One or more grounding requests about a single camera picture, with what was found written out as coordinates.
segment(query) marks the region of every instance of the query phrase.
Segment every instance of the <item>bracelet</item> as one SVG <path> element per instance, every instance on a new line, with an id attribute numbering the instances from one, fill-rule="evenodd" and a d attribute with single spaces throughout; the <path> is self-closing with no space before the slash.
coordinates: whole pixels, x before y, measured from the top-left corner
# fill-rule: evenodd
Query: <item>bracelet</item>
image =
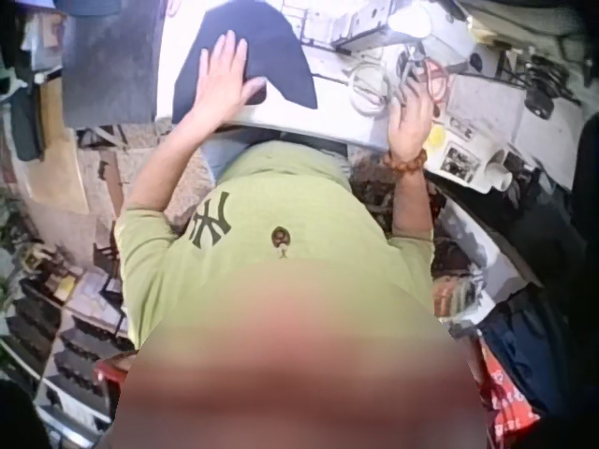
<path id="1" fill-rule="evenodd" d="M 393 160 L 393 153 L 391 150 L 383 157 L 383 164 L 387 167 L 392 168 L 393 171 L 397 172 L 400 175 L 405 173 L 414 173 L 419 171 L 427 162 L 429 156 L 427 155 L 426 150 L 422 149 L 418 156 L 408 162 L 397 162 Z"/>

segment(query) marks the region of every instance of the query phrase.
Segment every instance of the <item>hand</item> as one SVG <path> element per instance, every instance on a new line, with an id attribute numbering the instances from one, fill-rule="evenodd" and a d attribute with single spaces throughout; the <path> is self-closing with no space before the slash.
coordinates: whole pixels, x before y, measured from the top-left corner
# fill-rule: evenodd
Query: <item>hand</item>
<path id="1" fill-rule="evenodd" d="M 252 95 L 266 84 L 263 78 L 243 83 L 246 59 L 247 41 L 241 39 L 236 48 L 232 31 L 218 38 L 212 55 L 202 49 L 196 101 L 188 113 L 190 122 L 211 134 L 235 117 Z"/>
<path id="2" fill-rule="evenodd" d="M 389 117 L 389 148 L 399 162 L 409 162 L 418 156 L 431 133 L 434 110 L 426 84 L 411 78 L 406 84 L 403 88 L 405 107 L 394 99 Z"/>

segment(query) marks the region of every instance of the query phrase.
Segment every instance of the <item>yellow sticker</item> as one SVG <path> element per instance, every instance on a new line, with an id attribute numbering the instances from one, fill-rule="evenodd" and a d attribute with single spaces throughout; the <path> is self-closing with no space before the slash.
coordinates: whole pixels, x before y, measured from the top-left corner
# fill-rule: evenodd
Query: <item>yellow sticker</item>
<path id="1" fill-rule="evenodd" d="M 441 148 L 444 148 L 446 142 L 446 130 L 440 124 L 434 124 L 432 126 L 431 133 L 424 143 L 427 151 L 434 152 Z"/>

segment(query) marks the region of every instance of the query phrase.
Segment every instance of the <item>ny logo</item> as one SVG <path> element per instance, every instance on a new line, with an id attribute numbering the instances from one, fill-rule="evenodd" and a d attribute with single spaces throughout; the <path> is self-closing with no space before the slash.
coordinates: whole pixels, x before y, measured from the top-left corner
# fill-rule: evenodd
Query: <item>ny logo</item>
<path id="1" fill-rule="evenodd" d="M 223 192 L 221 194 L 221 197 L 218 202 L 218 218 L 212 218 L 210 216 L 210 202 L 212 201 L 212 199 L 209 199 L 204 203 L 203 213 L 199 214 L 196 211 L 196 214 L 193 218 L 194 227 L 191 233 L 189 234 L 189 239 L 192 240 L 194 245 L 199 249 L 201 249 L 200 242 L 202 239 L 202 235 L 204 234 L 204 231 L 206 229 L 210 230 L 210 234 L 212 237 L 211 246 L 216 245 L 216 243 L 218 243 L 218 240 L 220 240 L 222 236 L 228 234 L 228 231 L 231 230 L 231 225 L 225 219 L 225 203 L 226 199 L 228 198 L 228 195 L 229 193 L 227 192 Z"/>

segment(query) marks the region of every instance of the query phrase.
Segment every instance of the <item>yellow-green t-shirt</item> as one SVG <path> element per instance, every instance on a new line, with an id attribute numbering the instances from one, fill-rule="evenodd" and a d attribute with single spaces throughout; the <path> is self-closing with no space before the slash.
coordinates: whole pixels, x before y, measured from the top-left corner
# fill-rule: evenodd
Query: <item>yellow-green t-shirt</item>
<path id="1" fill-rule="evenodd" d="M 370 271 L 405 293 L 398 301 L 432 311 L 432 242 L 387 240 L 334 160 L 297 144 L 271 141 L 239 157 L 182 237 L 162 213 L 132 209 L 119 218 L 116 239 L 137 347 L 175 304 L 210 300 L 202 295 L 208 280 L 234 282 L 237 269 L 282 257 Z"/>

